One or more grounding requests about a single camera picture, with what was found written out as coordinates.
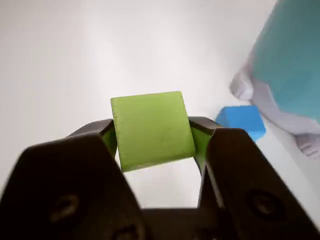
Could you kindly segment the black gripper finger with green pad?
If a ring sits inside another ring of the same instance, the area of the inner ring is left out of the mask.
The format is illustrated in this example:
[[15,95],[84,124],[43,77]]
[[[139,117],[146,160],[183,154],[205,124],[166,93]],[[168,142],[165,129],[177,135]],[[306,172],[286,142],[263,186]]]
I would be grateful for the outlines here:
[[111,119],[26,148],[0,199],[3,240],[146,240],[141,209],[111,153]]
[[319,239],[313,221],[243,129],[200,116],[189,123],[209,136],[199,204],[214,204],[219,240]]

